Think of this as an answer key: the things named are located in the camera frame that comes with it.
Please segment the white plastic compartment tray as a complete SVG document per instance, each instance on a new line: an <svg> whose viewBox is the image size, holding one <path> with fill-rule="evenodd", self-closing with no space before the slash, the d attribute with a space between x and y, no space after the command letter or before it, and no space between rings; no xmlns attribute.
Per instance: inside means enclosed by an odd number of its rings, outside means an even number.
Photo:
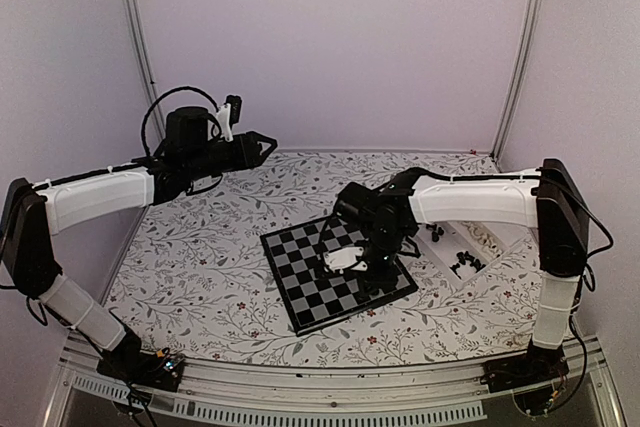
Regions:
<svg viewBox="0 0 640 427"><path fill-rule="evenodd" d="M507 223L440 222L420 228L416 241L421 253L456 290L488 273L489 268L529 230Z"/></svg>

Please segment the black and grey chessboard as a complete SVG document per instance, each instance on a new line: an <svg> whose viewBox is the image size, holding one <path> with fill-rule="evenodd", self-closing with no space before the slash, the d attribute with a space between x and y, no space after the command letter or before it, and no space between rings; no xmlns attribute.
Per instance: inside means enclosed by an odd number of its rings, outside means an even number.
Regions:
<svg viewBox="0 0 640 427"><path fill-rule="evenodd" d="M359 296L355 272L318 277L322 248L332 251L357 246L363 240L359 229L339 219L321 217L267 233L260 237L265 256L289 316L292 330L303 336L342 322L366 310L376 309L418 290L401 262L394 289Z"/></svg>

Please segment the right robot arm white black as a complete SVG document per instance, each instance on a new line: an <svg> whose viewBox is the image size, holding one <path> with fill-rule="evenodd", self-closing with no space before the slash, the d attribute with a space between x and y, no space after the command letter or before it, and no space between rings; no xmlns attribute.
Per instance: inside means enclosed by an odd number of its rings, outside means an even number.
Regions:
<svg viewBox="0 0 640 427"><path fill-rule="evenodd" d="M351 182L337 196L333 213L358 227L361 247L322 254L328 272L355 270L380 280L420 226L442 222L506 223L536 233L542 288L527 353L517 374L537 383L552 371L570 325L579 285L592 253L589 226L598 220L558 159L520 172L446 176L413 167L383 186Z"/></svg>

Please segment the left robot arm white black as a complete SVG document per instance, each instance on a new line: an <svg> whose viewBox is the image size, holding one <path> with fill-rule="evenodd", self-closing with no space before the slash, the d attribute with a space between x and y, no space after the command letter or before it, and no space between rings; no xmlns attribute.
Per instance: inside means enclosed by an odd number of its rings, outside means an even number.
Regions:
<svg viewBox="0 0 640 427"><path fill-rule="evenodd" d="M237 121L232 103L215 113L182 107L168 115L158 147L127 164L40 184L18 178L9 186L1 260L11 289L88 338L128 381L141 380L149 370L140 338L64 273L52 239L111 214L198 195L195 185L204 178L263 165L277 140L255 131L235 134Z"/></svg>

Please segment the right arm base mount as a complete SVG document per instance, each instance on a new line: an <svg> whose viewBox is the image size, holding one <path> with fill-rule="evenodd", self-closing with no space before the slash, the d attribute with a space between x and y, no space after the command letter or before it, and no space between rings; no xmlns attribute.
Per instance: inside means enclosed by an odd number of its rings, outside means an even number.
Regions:
<svg viewBox="0 0 640 427"><path fill-rule="evenodd" d="M490 393L511 391L518 410L536 417L550 412L566 388L568 373L563 354L525 353L485 362L479 382Z"/></svg>

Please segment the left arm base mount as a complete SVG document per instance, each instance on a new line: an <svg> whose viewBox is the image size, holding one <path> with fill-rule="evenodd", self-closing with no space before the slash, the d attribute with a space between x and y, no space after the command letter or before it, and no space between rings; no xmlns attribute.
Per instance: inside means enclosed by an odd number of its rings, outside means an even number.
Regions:
<svg viewBox="0 0 640 427"><path fill-rule="evenodd" d="M173 353L169 348L149 353L133 347L104 351L97 372L125 383L177 392L185 361L184 354Z"/></svg>

